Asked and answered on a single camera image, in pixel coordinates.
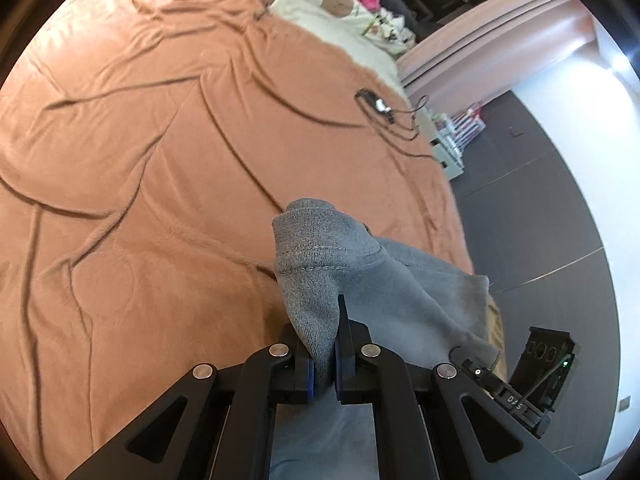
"bed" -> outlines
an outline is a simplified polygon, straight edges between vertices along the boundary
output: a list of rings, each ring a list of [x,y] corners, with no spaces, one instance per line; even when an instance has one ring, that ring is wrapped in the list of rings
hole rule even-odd
[[[307,0],[68,0],[0,92],[0,420],[65,478],[198,362],[276,341],[271,220],[303,196],[472,272],[391,56]],[[407,150],[428,152],[421,139]]]

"bright light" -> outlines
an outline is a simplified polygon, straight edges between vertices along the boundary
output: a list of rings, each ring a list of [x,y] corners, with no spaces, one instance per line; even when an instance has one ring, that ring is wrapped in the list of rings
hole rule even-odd
[[[616,72],[624,72],[631,67],[631,63],[629,63],[628,58],[624,54],[616,54],[616,57],[614,57],[611,62],[611,67]]]

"gray garment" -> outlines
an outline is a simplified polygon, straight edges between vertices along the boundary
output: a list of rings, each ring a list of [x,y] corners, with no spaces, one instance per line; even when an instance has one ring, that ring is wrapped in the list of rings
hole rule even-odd
[[[289,319],[316,362],[319,395],[307,408],[278,407],[271,478],[377,479],[371,407],[341,406],[327,389],[338,294],[373,342],[409,363],[431,368],[465,346],[491,367],[498,351],[486,341],[488,280],[375,238],[321,200],[291,203],[273,231],[276,275]]]

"white wall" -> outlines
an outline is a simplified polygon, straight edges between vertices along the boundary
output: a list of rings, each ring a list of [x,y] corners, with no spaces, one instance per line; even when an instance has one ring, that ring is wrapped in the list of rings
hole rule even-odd
[[[607,460],[640,428],[640,98],[608,69],[595,43],[514,92],[572,172],[609,261],[620,322],[618,399],[631,396],[631,406],[616,412]]]

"triangular cutout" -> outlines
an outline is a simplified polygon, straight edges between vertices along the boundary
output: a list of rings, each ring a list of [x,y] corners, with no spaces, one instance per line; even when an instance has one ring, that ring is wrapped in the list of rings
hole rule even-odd
[[[138,436],[127,444],[127,451],[159,464],[164,460],[166,450],[178,427],[187,397],[178,397],[171,405],[153,420]]]
[[[498,460],[522,450],[522,443],[505,430],[471,397],[463,397],[462,406],[487,462],[498,462]]]

